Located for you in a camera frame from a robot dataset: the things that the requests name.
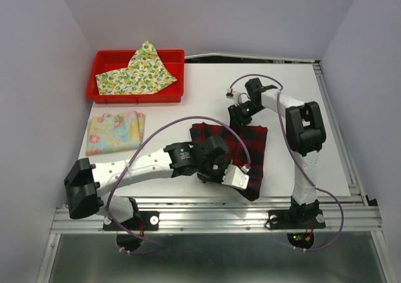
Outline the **red navy plaid skirt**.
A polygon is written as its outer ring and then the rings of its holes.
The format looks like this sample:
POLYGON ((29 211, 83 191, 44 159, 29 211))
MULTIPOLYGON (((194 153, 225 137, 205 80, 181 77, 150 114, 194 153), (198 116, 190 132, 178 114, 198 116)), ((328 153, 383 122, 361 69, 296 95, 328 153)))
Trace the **red navy plaid skirt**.
MULTIPOLYGON (((241 167, 247 163, 247 156, 237 138, 226 128, 219 125, 208 125, 196 123, 190 129, 190 136, 194 142, 204 142, 211 136, 221 136, 229 146, 229 153, 224 156, 225 160, 231 161, 234 165, 241 167)), ((264 175, 264 154, 268 129, 263 126, 246 126, 238 133, 241 140, 248 149, 251 168, 248 171, 249 182, 247 189, 239 190, 247 200, 253 202, 260 196, 264 175)))

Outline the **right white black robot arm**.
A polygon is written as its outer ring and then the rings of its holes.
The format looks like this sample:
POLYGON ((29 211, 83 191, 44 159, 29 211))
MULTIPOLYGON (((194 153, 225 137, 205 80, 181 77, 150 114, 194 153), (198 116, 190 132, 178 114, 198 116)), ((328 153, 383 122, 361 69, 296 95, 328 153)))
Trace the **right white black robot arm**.
POLYGON ((262 75, 247 75, 245 84, 248 99, 242 101, 241 93, 228 87, 226 96, 233 101, 228 108, 230 127, 238 131, 251 123, 252 117, 269 109, 278 114, 284 142, 294 161, 294 189, 290 206, 284 210, 270 210, 266 228, 271 230, 305 229, 316 225, 325 227, 320 210, 316 177, 318 155, 326 141, 326 130, 320 106, 315 101, 296 100, 282 93, 278 81, 264 86, 262 75))

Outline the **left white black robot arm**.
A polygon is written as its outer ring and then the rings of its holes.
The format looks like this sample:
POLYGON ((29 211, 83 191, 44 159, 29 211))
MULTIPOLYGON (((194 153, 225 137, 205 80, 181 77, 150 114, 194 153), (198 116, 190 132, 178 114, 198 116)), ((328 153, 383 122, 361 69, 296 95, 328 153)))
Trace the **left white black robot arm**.
POLYGON ((133 198, 116 195, 116 189, 194 174, 208 182, 232 186, 234 165, 223 159, 228 151, 221 137, 212 136, 203 143, 173 143, 133 162, 91 163, 81 158, 64 179, 69 216, 85 219, 102 215, 125 229, 133 229, 139 223, 137 203, 133 198))

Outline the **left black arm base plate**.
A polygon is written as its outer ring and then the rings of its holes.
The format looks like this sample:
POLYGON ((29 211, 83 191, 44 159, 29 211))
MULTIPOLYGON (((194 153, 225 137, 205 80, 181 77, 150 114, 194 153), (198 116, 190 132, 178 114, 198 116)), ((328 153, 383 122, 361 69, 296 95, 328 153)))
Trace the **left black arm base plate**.
POLYGON ((122 223, 132 231, 158 231, 159 212, 156 210, 140 211, 138 215, 122 223))

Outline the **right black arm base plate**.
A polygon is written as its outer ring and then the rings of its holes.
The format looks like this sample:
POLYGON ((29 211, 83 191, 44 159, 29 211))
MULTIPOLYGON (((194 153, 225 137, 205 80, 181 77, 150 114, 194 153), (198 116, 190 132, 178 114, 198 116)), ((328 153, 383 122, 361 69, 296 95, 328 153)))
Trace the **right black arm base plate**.
POLYGON ((269 219, 265 226, 269 225, 271 230, 301 230, 324 229, 326 227, 322 210, 308 212, 304 215, 290 212, 290 210, 270 210, 269 219))

